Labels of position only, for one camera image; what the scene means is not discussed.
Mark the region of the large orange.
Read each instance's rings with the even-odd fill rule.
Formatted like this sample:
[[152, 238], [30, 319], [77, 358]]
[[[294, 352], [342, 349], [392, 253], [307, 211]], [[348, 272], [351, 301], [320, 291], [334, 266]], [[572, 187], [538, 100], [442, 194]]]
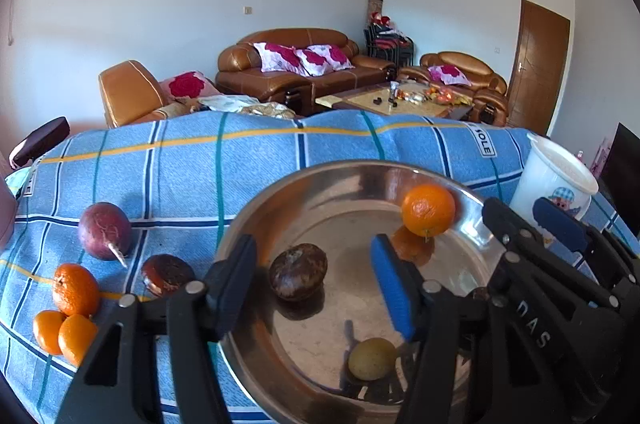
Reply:
[[98, 332], [99, 327], [82, 314], [67, 317], [58, 331], [58, 347], [63, 357], [73, 366], [80, 366]]

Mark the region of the small yellow-green fruit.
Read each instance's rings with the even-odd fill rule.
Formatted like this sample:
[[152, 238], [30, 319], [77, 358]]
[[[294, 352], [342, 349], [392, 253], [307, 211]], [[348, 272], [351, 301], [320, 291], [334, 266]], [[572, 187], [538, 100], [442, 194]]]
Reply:
[[396, 357], [393, 343], [382, 337], [372, 337], [352, 348], [347, 367], [360, 381], [377, 381], [395, 370]]

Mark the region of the small orange tangerine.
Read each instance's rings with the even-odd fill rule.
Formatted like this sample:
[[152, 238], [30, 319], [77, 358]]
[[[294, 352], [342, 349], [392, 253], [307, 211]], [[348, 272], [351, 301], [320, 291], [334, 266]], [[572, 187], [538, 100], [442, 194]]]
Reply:
[[47, 354], [59, 356], [62, 354], [58, 346], [58, 333], [66, 319], [66, 315], [56, 310], [43, 310], [36, 314], [32, 322], [32, 332], [38, 346]]

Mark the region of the orange tangerine with stem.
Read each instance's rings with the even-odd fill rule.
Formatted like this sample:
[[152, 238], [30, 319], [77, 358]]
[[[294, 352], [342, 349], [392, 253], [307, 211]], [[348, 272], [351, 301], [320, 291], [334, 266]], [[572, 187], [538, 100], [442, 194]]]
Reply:
[[93, 317], [100, 308], [101, 293], [96, 278], [85, 267], [66, 262], [56, 268], [52, 297], [66, 316]]

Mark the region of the dark brown mangosteen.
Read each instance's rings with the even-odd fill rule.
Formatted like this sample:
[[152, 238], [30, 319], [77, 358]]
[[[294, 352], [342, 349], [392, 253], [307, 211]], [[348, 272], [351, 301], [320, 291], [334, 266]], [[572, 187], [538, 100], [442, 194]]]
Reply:
[[171, 254], [149, 257], [141, 269], [145, 288], [156, 297], [164, 297], [178, 291], [195, 279], [192, 267]]

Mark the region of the purple passion fruit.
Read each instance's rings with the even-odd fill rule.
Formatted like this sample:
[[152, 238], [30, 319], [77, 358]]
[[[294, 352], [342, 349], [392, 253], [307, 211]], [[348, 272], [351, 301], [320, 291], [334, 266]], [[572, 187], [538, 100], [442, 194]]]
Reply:
[[132, 228], [126, 214], [109, 202], [97, 202], [85, 209], [78, 225], [84, 251], [99, 260], [117, 260], [128, 268], [126, 257], [132, 243]]

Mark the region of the white cartoon plastic mug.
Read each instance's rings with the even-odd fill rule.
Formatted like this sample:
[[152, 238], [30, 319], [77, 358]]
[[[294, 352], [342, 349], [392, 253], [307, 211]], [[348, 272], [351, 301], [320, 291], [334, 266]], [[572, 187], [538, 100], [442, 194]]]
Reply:
[[599, 185], [589, 168], [569, 150], [532, 132], [527, 138], [529, 155], [509, 206], [541, 233], [548, 248], [554, 237], [535, 222], [534, 203], [546, 198], [566, 214], [581, 220]]

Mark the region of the black television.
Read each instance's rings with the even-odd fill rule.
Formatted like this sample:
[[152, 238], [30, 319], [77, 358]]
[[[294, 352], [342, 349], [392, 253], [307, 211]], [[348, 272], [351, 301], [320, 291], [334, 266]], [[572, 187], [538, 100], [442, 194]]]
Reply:
[[600, 173], [604, 195], [634, 236], [639, 235], [640, 140], [624, 124], [617, 126]]

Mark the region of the stainless steel plate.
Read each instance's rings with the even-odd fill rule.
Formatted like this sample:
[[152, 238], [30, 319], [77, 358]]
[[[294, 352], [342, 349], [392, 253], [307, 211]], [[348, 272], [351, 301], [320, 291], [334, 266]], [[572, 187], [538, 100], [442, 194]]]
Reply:
[[[383, 161], [344, 161], [300, 170], [262, 190], [235, 217], [219, 245], [226, 258], [241, 236], [257, 265], [239, 319], [221, 344], [247, 396], [277, 423], [391, 423], [397, 418], [418, 348], [394, 329], [370, 261], [379, 234], [401, 225], [406, 193], [437, 175]], [[326, 253], [320, 290], [302, 302], [279, 300], [268, 270], [282, 252], [309, 243]], [[346, 360], [372, 337], [391, 342], [393, 371], [371, 383]]]

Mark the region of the wooden coffee table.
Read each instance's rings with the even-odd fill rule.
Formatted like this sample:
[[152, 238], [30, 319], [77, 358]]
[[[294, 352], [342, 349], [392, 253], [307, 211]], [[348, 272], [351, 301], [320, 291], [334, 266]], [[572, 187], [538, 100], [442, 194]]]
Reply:
[[385, 116], [417, 115], [456, 121], [464, 120], [473, 110], [472, 103], [465, 103], [451, 89], [438, 92], [412, 80], [319, 97], [316, 106], [319, 110], [361, 110]]

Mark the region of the red flower cushion far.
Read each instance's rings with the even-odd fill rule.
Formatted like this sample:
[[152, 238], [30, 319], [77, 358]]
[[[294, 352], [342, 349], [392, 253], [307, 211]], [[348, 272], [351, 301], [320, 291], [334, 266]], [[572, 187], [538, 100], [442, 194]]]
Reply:
[[459, 70], [456, 66], [451, 64], [442, 64], [441, 66], [429, 66], [427, 68], [428, 74], [435, 82], [442, 83], [444, 85], [460, 85], [471, 86], [472, 83], [465, 76], [465, 74]]

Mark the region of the red flower cushion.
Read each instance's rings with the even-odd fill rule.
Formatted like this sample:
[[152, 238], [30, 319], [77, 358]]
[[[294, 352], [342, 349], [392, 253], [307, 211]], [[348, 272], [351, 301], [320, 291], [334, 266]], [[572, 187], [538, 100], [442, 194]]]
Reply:
[[185, 72], [160, 82], [164, 95], [171, 101], [198, 99], [220, 95], [220, 91], [204, 74], [198, 71]]
[[427, 68], [428, 74], [435, 82], [442, 83], [444, 85], [460, 85], [471, 86], [472, 83], [465, 76], [465, 74], [459, 70], [456, 66], [451, 64], [442, 64], [441, 66], [429, 66]]

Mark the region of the blue plaid table cloth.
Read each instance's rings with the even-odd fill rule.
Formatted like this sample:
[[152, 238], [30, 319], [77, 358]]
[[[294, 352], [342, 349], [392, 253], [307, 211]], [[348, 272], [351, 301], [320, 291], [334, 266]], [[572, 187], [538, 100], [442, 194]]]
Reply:
[[[141, 267], [154, 253], [176, 252], [205, 272], [242, 207], [298, 170], [373, 158], [510, 200], [529, 149], [522, 128], [357, 112], [303, 121], [206, 112], [70, 137], [11, 181], [21, 194], [1, 254], [2, 374], [31, 418], [55, 420], [75, 370], [36, 343], [32, 319], [51, 307], [63, 262], [94, 274], [110, 310], [122, 294], [144, 293]], [[131, 220], [130, 270], [82, 250], [79, 217], [93, 201], [112, 202]]]

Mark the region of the brown wooden door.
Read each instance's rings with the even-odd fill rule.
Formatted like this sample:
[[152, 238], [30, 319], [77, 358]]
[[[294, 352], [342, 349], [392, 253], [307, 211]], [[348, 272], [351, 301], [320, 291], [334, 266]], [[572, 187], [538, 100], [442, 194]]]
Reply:
[[558, 101], [570, 44], [570, 20], [521, 0], [508, 88], [508, 124], [545, 135]]

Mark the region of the pink plastic kettle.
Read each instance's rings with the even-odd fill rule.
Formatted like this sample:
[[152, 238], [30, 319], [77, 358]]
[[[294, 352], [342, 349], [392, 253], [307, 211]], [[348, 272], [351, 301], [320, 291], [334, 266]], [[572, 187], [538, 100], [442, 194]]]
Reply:
[[14, 220], [17, 210], [17, 200], [6, 181], [0, 179], [0, 251], [6, 248], [6, 244], [14, 233]]

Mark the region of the stacked dark chairs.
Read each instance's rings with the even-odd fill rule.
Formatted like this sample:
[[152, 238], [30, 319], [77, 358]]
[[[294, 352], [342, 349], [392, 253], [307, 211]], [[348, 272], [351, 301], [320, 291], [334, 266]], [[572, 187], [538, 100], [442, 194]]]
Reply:
[[390, 61], [398, 68], [413, 65], [416, 53], [413, 40], [395, 28], [390, 17], [383, 14], [382, 0], [368, 0], [367, 26], [363, 34], [369, 57]]

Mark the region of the dark stool seat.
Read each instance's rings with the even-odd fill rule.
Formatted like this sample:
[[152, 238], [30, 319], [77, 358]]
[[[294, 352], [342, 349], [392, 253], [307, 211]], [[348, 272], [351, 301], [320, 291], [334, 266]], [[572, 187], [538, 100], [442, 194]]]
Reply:
[[70, 136], [70, 124], [64, 116], [41, 125], [10, 152], [9, 164], [12, 170], [19, 170], [29, 162], [35, 162], [37, 158], [53, 149], [68, 136]]

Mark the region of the brown leather three-seat sofa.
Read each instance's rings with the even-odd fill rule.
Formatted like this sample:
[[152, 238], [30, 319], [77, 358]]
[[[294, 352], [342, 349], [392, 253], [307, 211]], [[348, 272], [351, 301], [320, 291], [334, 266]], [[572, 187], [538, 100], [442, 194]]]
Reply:
[[360, 54], [341, 32], [272, 28], [241, 38], [219, 55], [215, 86], [307, 116], [318, 98], [382, 84], [394, 75], [392, 62]]

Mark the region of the red flower cushion near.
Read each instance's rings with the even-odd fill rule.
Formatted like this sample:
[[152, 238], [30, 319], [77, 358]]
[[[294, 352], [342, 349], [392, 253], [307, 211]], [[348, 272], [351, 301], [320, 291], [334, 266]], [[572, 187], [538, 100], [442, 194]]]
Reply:
[[198, 71], [185, 72], [160, 82], [164, 95], [171, 101], [198, 99], [220, 95], [220, 91], [204, 74]]

